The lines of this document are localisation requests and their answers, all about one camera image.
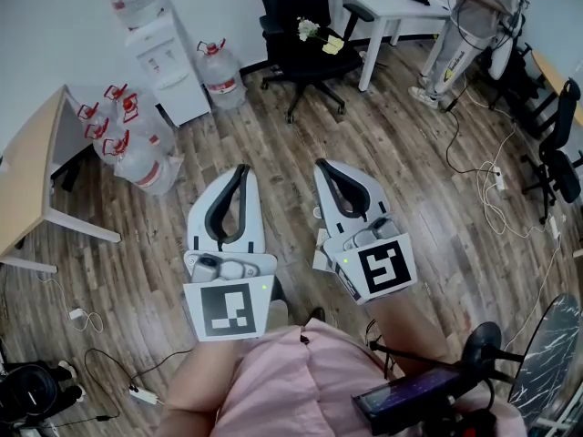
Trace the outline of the black marble round table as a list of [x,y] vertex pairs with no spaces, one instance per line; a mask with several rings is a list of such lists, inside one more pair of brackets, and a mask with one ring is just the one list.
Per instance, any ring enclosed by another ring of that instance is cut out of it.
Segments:
[[489,321],[468,337],[461,362],[477,368],[488,379],[510,384],[508,402],[529,428],[564,383],[575,354],[579,319],[576,298],[560,294],[543,314],[523,353],[503,351],[501,330]]

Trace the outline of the black chest-mounted screen device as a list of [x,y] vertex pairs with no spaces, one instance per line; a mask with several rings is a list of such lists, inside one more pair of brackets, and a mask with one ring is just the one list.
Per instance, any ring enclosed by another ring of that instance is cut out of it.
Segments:
[[433,368],[403,377],[353,397],[372,435],[394,435],[416,424],[444,418],[461,395],[461,373]]

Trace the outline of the person's right forearm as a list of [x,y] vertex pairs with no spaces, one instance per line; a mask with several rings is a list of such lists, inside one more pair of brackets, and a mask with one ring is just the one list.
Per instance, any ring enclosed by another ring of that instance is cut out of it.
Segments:
[[368,304],[384,344],[389,349],[452,363],[454,356],[440,327],[414,302],[410,290],[401,290]]

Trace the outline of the grey office chair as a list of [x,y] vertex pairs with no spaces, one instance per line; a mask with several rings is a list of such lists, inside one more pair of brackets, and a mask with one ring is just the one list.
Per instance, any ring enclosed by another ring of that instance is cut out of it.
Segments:
[[494,39],[492,41],[492,44],[490,45],[490,48],[492,49],[491,61],[487,68],[487,72],[492,79],[499,80],[504,74],[515,46],[515,42],[516,40],[512,38],[504,38],[500,41]]

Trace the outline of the person's left forearm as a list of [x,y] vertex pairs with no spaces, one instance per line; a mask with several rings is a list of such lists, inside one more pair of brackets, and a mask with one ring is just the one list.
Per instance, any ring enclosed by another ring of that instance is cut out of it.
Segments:
[[215,432],[249,340],[199,343],[169,385],[156,437],[226,437]]

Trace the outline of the person's pink shirt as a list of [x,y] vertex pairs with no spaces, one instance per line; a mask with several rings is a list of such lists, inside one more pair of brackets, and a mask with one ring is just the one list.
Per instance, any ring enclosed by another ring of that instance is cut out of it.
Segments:
[[[238,365],[215,432],[226,437],[373,437],[352,397],[384,385],[380,360],[327,323],[253,341]],[[495,399],[495,437],[527,437],[518,410]]]

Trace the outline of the round light wood table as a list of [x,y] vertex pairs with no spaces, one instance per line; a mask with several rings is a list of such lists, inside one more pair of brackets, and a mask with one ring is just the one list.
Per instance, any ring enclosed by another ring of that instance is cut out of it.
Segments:
[[[533,115],[537,117],[557,98],[562,91],[566,79],[559,74],[557,69],[540,52],[533,51],[532,58],[541,76],[546,79],[552,88],[551,94],[534,110]],[[574,119],[583,128],[583,107],[581,105],[576,107]]]

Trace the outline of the black office chair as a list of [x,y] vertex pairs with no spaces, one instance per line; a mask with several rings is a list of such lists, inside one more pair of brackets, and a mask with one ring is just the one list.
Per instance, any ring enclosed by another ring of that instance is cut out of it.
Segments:
[[[342,35],[332,30],[329,0],[261,0],[265,15],[260,18],[262,35],[265,39],[268,60],[279,68],[279,73],[266,76],[261,81],[261,89],[266,90],[272,83],[291,82],[295,94],[286,112],[286,121],[293,121],[293,113],[305,89],[313,86],[338,104],[338,113],[345,112],[345,102],[333,92],[326,82],[341,78],[354,71],[363,63],[358,52],[348,45],[350,36],[360,20],[370,23],[373,15],[357,4],[346,4],[349,21]],[[337,55],[322,51],[324,43],[309,38],[302,42],[298,37],[298,17],[305,17],[319,24],[321,36],[332,35],[344,41],[343,49]]]
[[504,98],[512,116],[520,126],[531,137],[540,138],[542,133],[557,118],[557,113],[553,113],[543,123],[539,123],[537,119],[557,99],[557,93],[551,92],[535,109],[530,109],[527,106],[529,100],[539,98],[539,90],[546,90],[545,82],[547,79],[544,75],[533,78],[527,73],[526,55],[532,50],[532,47],[526,44],[526,48],[520,51],[516,49],[516,46],[517,42],[514,42],[505,72],[494,82],[496,96],[488,104],[488,108],[494,110],[498,100]]
[[528,163],[538,178],[538,182],[521,190],[523,195],[536,188],[541,188],[544,201],[544,213],[539,219],[542,225],[547,223],[548,211],[556,202],[555,191],[559,191],[562,198],[573,203],[581,193],[577,168],[583,166],[583,152],[580,158],[572,162],[561,150],[569,139],[572,120],[575,115],[581,92],[577,82],[569,78],[558,98],[557,111],[552,131],[540,143],[537,165],[528,155],[523,155],[520,161]]

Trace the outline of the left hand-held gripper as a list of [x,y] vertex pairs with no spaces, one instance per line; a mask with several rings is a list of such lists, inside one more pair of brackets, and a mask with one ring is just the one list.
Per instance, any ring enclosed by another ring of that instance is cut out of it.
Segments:
[[[265,251],[258,181],[239,164],[215,178],[188,215],[188,248]],[[266,331],[277,259],[270,254],[189,250],[184,293],[198,340],[245,340]]]

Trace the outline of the white water dispenser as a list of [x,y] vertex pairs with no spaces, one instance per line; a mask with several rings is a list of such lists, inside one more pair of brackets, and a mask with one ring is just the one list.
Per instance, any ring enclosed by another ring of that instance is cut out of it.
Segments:
[[126,49],[136,58],[149,90],[175,126],[211,111],[172,12],[130,32]]

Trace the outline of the light wood desk white legs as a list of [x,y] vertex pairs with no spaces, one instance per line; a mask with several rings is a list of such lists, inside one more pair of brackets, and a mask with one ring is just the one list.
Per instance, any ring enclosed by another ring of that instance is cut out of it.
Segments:
[[67,87],[60,87],[26,121],[4,150],[0,162],[0,264],[58,273],[55,265],[14,255],[17,243],[44,221],[104,241],[121,241],[119,233],[75,218],[50,204],[56,135],[69,99]]

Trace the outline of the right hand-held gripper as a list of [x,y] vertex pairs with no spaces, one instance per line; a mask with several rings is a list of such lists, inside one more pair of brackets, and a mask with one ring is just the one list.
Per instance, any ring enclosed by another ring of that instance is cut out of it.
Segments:
[[[358,168],[323,158],[315,162],[314,181],[324,225],[338,236],[325,240],[321,251],[353,300],[363,305],[414,285],[411,239],[386,217],[390,205],[381,184]],[[369,224],[349,238],[339,236],[345,226]]]

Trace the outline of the white artificial flower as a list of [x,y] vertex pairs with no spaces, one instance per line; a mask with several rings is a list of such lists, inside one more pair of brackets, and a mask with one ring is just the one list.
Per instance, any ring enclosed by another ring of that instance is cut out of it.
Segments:
[[313,38],[322,41],[324,44],[328,43],[328,38],[319,34],[319,24],[316,24],[305,17],[298,17],[297,20],[298,37],[302,42],[306,42],[309,38]]

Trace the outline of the person's khaki trousers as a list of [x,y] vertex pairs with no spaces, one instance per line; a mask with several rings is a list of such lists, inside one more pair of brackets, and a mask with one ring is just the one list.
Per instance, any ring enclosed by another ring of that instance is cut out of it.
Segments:
[[284,300],[272,300],[268,309],[266,331],[274,331],[289,325],[288,305]]

